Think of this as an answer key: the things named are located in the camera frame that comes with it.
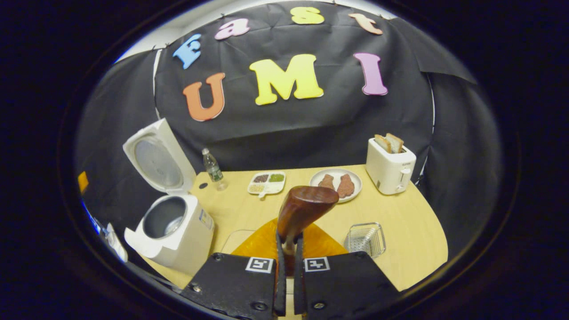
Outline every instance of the wire basket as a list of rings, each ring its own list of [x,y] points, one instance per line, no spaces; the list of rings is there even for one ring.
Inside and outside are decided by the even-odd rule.
[[[358,223],[350,227],[344,240],[348,252],[365,251],[372,259],[384,253],[385,236],[377,222]]]

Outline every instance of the plastic bottle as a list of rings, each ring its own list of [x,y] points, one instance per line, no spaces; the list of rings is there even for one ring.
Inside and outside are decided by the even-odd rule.
[[[205,170],[208,172],[209,177],[211,180],[216,184],[216,188],[221,191],[227,187],[225,181],[223,181],[223,173],[219,169],[219,165],[217,164],[217,160],[209,153],[207,148],[204,148],[201,151],[201,154],[204,155],[204,167]]]

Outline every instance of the spatula handle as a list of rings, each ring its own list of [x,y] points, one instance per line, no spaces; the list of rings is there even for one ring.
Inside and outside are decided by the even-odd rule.
[[[281,243],[288,247],[311,223],[330,211],[340,200],[338,192],[326,187],[293,187],[286,195],[279,219],[277,233]]]

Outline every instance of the white plate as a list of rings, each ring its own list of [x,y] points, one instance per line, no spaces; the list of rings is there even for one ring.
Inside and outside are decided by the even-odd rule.
[[[268,175],[267,181],[254,182],[256,177],[263,174]],[[269,182],[273,174],[283,175],[284,177],[283,181]],[[268,171],[268,172],[256,173],[255,175],[253,175],[253,177],[251,178],[251,182],[247,186],[247,192],[249,192],[250,194],[258,194],[259,198],[262,199],[265,197],[266,194],[277,194],[281,192],[285,186],[285,181],[286,181],[286,174],[282,171]]]
[[[341,168],[331,168],[331,169],[324,169],[322,171],[318,171],[315,175],[312,176],[312,179],[310,179],[310,186],[317,187],[318,183],[320,183],[320,181],[322,181],[322,179],[324,179],[324,176],[327,174],[334,177],[332,184],[334,185],[335,190],[338,190],[338,186],[340,185],[340,177],[342,177],[344,174],[349,174],[350,178],[352,179],[352,182],[354,183],[354,193],[352,193],[351,196],[347,196],[345,198],[340,198],[338,203],[350,201],[353,198],[355,198],[358,195],[358,193],[360,193],[360,191],[361,191],[361,179],[360,179],[360,177],[358,177],[357,174],[355,174],[349,170],[341,169]]]

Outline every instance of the letter m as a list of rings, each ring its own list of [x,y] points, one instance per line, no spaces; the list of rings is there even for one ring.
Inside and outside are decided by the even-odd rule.
[[[272,92],[271,85],[283,99],[288,100],[295,81],[294,96],[297,99],[321,97],[324,90],[318,87],[314,73],[314,61],[316,61],[314,55],[295,55],[290,59],[286,71],[283,71],[271,59],[251,63],[249,69],[257,74],[259,86],[259,96],[255,99],[255,103],[263,105],[276,102],[277,95]]]

